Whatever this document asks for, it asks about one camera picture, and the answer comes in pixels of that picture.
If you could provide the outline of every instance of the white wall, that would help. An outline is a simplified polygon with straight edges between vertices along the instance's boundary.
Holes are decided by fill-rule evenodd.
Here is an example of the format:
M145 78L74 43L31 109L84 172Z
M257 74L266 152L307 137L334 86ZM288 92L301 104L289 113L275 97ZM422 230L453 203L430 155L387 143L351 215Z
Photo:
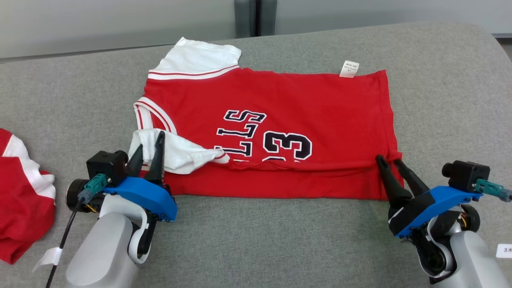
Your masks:
M234 38L233 0L1 0L0 58Z
M512 36L512 0L278 0L275 33L424 20L472 23Z

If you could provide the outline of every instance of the gray table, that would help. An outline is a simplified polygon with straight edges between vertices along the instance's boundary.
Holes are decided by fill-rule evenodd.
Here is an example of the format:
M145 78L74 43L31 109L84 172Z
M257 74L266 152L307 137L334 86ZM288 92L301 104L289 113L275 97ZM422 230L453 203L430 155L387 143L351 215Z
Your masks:
M512 64L491 35L456 23L416 23L226 40L242 67L358 74L386 69L404 161L429 185L446 184L441 167L456 159L491 167L512 187ZM70 216L67 185L87 176L98 150L127 150L136 128L132 103L148 69L170 47L153 47L0 65L0 126L21 138L32 159L56 176L57 214L49 233L10 266L2 287L42 287L50 267L31 274L57 246ZM388 204L346 199L243 199L178 196L175 223L157 226L135 287L421 287L414 248L387 228ZM495 251L512 242L512 205L475 204L479 234ZM94 225L79 214L54 287ZM498 260L512 283L512 261Z

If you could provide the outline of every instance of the white cloth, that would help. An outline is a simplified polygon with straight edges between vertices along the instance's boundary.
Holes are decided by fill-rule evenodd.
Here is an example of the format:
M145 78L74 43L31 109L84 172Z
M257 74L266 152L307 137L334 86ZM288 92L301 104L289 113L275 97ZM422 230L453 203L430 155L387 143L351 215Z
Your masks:
M132 158L135 150L142 144L142 160L150 164L155 156L155 143L161 129L142 129L133 133L128 157ZM165 133L164 169L175 174L190 174L192 171L213 161L228 163L229 156L221 149L205 149L176 134Z
M204 79L219 70L236 66L242 51L232 45L216 45L181 38L160 64L149 71L151 79Z

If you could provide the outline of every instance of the clothing tag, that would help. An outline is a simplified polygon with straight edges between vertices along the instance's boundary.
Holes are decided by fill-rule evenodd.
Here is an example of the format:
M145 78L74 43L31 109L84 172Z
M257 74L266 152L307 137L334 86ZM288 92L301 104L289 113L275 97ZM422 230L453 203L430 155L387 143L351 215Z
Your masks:
M50 249L46 250L45 255L35 265L34 270L32 270L32 273L34 273L41 265L46 265L46 264L58 265L61 254L62 254L62 249L59 247L54 247L54 248L50 248Z
M347 60L343 64L342 72L339 74L339 76L345 78L354 78L354 75L357 73L358 68L359 63Z
M496 258L512 258L512 244L498 244Z

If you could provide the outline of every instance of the basketball jersey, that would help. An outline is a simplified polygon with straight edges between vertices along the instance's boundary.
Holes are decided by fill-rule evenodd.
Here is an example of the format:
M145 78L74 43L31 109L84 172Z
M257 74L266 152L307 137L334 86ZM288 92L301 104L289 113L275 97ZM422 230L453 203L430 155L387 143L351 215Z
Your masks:
M375 156L392 162L401 153L385 71L253 71L238 66L240 55L231 45L182 38L149 71L134 104L139 129L229 155L189 175L166 173L174 194L386 198Z
M0 260L9 264L53 225L55 177L39 167L23 141L0 129Z

